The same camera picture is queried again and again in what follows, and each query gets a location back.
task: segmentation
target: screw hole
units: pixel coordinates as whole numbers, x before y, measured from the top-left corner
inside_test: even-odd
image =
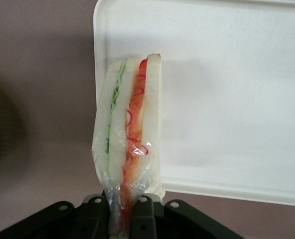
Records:
[[[68,208],[67,205],[62,205],[62,206],[59,207],[59,210],[63,211],[63,210],[66,210],[67,208]]]
[[[96,199],[94,200],[94,202],[95,202],[95,203],[100,203],[100,202],[102,202],[102,199],[101,199],[101,198],[96,198]]]
[[[146,225],[141,225],[141,227],[140,227],[140,230],[142,230],[142,231],[144,231],[144,230],[146,230],[147,229],[147,226]]]
[[[177,202],[171,202],[170,206],[173,208],[178,208],[179,204]]]

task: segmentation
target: white tray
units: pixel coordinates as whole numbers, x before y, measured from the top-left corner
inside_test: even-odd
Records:
[[[295,0],[101,0],[107,65],[161,53],[168,191],[295,205]]]

